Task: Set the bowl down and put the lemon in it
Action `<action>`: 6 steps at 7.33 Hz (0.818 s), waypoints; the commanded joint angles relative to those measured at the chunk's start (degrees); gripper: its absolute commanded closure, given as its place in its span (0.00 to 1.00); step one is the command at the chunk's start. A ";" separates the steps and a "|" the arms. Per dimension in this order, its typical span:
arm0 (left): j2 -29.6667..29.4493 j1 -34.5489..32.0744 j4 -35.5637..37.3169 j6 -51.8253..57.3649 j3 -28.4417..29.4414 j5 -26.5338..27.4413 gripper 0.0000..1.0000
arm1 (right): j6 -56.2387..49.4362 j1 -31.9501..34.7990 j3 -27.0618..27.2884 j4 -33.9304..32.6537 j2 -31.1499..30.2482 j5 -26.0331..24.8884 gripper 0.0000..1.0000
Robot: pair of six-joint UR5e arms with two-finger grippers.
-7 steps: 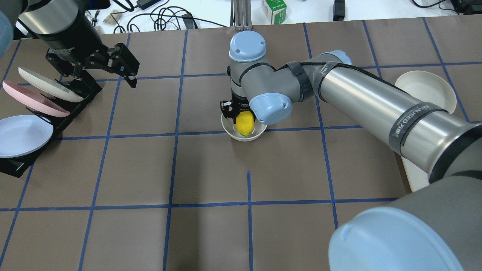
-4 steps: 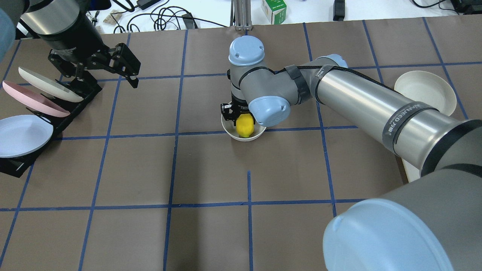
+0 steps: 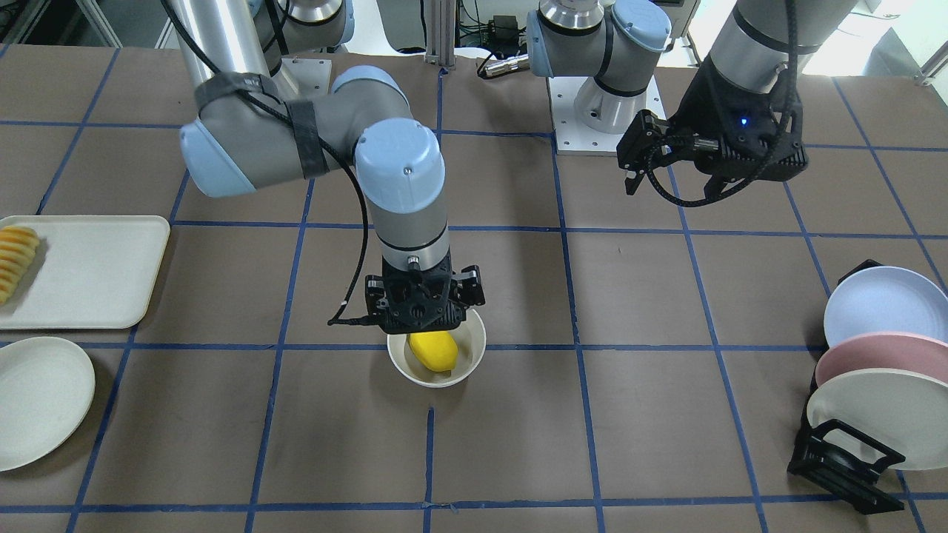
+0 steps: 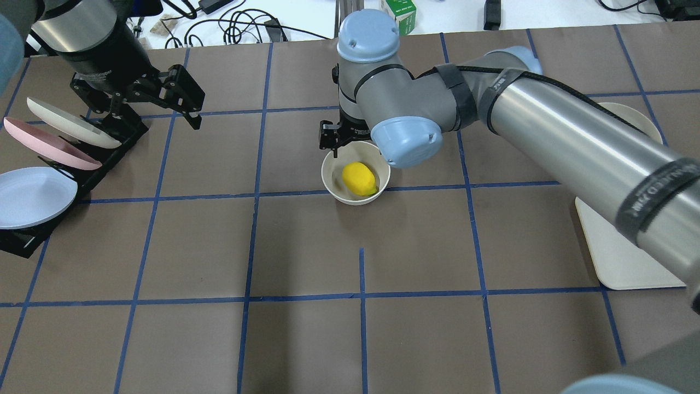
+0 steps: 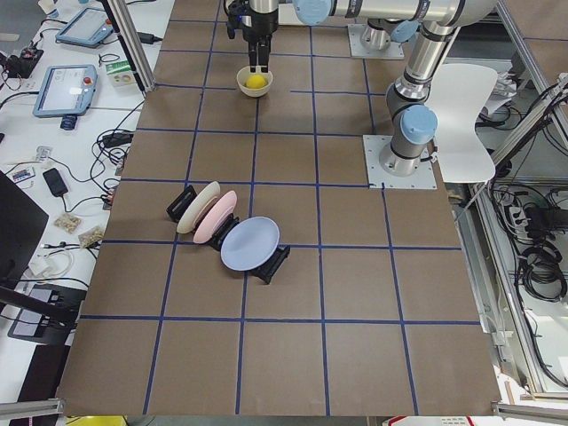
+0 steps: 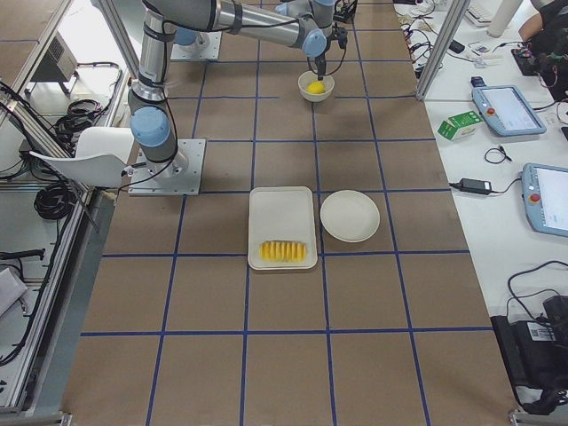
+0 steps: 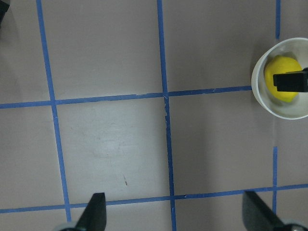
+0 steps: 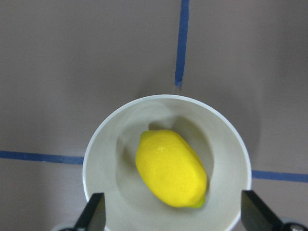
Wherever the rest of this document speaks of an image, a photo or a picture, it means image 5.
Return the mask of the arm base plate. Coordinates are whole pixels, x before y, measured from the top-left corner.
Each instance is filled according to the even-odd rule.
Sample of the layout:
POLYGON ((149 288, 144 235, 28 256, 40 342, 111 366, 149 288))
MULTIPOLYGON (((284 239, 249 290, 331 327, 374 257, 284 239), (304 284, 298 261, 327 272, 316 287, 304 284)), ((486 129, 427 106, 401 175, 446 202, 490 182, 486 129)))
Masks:
POLYGON ((391 41, 385 31, 368 24, 350 24, 348 27, 351 56, 359 59, 402 60, 402 44, 391 41))
POLYGON ((436 190, 437 183, 426 148, 414 160, 399 159, 391 150, 391 136, 364 135, 368 186, 374 189, 436 190))

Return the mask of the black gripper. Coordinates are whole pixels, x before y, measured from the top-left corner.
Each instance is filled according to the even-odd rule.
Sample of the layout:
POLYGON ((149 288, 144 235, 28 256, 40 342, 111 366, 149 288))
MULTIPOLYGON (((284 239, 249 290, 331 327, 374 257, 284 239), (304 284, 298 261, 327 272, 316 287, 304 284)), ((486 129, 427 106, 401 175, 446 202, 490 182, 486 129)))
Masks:
POLYGON ((279 25, 279 2, 273 0, 233 0, 224 1, 227 17, 226 32, 234 39, 236 31, 242 32, 248 43, 248 62, 250 73, 261 67, 268 73, 272 34, 279 25))

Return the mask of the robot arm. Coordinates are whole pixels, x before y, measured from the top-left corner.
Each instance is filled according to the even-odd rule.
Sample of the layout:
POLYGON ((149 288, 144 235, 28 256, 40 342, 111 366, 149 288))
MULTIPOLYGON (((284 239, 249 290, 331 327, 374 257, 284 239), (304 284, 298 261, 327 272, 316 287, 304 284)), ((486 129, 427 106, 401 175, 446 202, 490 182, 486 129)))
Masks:
POLYGON ((403 74, 387 90, 387 106, 394 126, 390 151, 401 160, 418 159, 435 135, 438 118, 425 102, 454 32, 452 24, 424 21, 403 74))
MULTIPOLYGON (((279 26, 278 1, 224 1, 227 34, 241 30, 248 43, 249 69, 269 70, 272 34, 279 26)), ((359 16, 435 22, 441 27, 462 27, 486 16, 494 1, 295 1, 294 12, 307 26, 317 26, 330 16, 359 16)))

